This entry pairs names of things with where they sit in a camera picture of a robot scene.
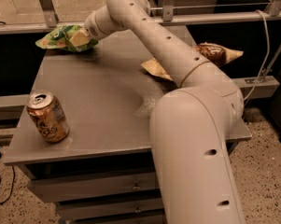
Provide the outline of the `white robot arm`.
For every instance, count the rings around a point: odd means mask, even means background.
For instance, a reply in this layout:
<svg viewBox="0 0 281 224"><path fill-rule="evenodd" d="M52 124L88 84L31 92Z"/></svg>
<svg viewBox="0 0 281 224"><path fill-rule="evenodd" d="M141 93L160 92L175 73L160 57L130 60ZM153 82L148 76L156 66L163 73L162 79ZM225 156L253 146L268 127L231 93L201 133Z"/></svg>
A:
<svg viewBox="0 0 281 224"><path fill-rule="evenodd" d="M246 224L226 148L244 110L238 86L151 19L146 0L106 0L84 27L96 40L131 30L177 85L149 124L167 223Z"/></svg>

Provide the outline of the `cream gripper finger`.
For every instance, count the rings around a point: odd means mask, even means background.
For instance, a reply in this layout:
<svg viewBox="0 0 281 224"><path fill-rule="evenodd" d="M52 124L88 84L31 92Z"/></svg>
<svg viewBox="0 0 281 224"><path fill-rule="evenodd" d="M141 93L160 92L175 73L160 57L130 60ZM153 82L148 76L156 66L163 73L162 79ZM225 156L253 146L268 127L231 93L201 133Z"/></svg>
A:
<svg viewBox="0 0 281 224"><path fill-rule="evenodd" d="M79 30L78 32L74 33L72 37L69 39L69 45L74 48L86 45L89 42L90 42L90 38L85 30Z"/></svg>

